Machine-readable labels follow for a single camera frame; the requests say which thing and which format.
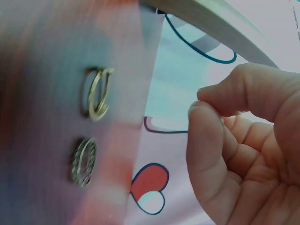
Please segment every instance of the cartoon print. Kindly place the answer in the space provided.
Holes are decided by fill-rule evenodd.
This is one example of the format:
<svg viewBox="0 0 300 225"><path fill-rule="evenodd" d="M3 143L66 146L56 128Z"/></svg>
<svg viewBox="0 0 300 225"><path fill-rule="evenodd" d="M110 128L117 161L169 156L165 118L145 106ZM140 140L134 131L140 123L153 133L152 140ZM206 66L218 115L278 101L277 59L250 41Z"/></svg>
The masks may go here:
<svg viewBox="0 0 300 225"><path fill-rule="evenodd" d="M152 117L145 116L144 117L144 126L148 132L156 133L156 134L185 134L187 130L167 130L163 128L158 128L152 125L151 123Z"/></svg>
<svg viewBox="0 0 300 225"><path fill-rule="evenodd" d="M125 225L214 225L188 177L186 128L168 118L144 118Z"/></svg>
<svg viewBox="0 0 300 225"><path fill-rule="evenodd" d="M157 215L165 206L162 193L169 181L169 172L161 164L149 163L135 175L130 193L145 213Z"/></svg>

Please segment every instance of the ring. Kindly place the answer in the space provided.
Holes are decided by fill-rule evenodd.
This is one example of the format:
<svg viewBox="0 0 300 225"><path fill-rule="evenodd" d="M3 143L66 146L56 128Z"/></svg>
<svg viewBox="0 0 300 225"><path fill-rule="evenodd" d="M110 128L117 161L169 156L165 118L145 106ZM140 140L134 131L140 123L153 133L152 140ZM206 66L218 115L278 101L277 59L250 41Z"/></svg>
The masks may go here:
<svg viewBox="0 0 300 225"><path fill-rule="evenodd" d="M94 138L84 139L75 151L71 177L74 184L81 187L88 185L96 162L96 141Z"/></svg>
<svg viewBox="0 0 300 225"><path fill-rule="evenodd" d="M107 110L108 110L108 105L105 104L107 95L108 95L108 87L109 87L109 81L110 81L110 75L114 72L114 69L112 68L99 68L98 69L98 73L95 76L93 83L90 87L90 94L89 94L89 115L90 118L93 121L98 121L100 119L102 119ZM97 84L99 83L99 81L104 78L106 76L106 82L105 82L105 89L103 92L103 95L101 97L100 102L97 104L97 106L95 107L95 103L94 103L94 95L95 95L95 91L96 91L96 87Z"/></svg>

